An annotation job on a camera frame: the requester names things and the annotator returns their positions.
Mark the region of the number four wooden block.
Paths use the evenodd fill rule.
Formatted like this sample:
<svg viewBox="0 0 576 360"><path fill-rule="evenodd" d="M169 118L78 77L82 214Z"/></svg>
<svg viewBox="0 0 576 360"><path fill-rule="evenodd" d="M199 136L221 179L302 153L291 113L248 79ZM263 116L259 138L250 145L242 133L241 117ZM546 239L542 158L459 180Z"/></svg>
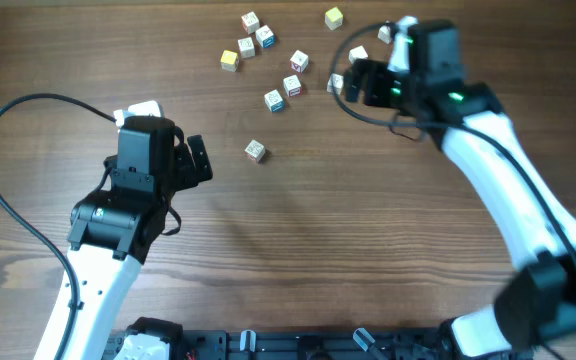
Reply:
<svg viewBox="0 0 576 360"><path fill-rule="evenodd" d="M340 95L344 87L344 76L333 73L327 83L327 91L329 93L334 93Z"/></svg>

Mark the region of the cat picture red block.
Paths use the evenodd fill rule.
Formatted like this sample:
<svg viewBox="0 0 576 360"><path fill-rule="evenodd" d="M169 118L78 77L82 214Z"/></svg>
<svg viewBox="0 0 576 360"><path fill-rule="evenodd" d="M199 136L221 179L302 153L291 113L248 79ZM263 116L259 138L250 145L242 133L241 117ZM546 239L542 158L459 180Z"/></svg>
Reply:
<svg viewBox="0 0 576 360"><path fill-rule="evenodd" d="M266 153L266 148L263 144L256 140L251 140L250 143L245 148L245 154L248 159L259 163Z"/></svg>

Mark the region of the bird picture red block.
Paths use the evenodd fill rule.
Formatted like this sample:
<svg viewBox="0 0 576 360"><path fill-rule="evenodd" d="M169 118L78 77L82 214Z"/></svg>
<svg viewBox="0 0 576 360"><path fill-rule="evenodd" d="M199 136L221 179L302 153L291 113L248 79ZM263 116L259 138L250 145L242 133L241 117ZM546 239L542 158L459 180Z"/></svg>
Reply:
<svg viewBox="0 0 576 360"><path fill-rule="evenodd" d="M284 78L283 87L288 97L298 96L302 93L302 84L297 75Z"/></svg>

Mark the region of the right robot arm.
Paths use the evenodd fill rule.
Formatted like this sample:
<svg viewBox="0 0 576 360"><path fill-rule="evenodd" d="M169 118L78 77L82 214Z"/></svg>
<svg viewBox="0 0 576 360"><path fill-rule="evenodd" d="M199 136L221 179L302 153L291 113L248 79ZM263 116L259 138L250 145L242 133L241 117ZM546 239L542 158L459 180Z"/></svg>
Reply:
<svg viewBox="0 0 576 360"><path fill-rule="evenodd" d="M493 90L468 83L459 33L449 20L404 17L384 24L386 62L356 59L334 99L391 108L386 127L429 136L470 181L495 221L515 275L494 302L444 322L438 359L520 359L576 333L576 218L523 151Z"/></svg>

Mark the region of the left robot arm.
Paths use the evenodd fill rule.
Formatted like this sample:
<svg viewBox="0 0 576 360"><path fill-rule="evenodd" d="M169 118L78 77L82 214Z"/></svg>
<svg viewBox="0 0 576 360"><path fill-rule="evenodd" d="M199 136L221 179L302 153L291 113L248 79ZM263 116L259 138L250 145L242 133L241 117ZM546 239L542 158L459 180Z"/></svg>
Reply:
<svg viewBox="0 0 576 360"><path fill-rule="evenodd" d="M153 242L166 229L174 195L213 177L201 136L185 136L167 118L132 116L118 131L100 184L70 215L64 276L35 356L99 359Z"/></svg>

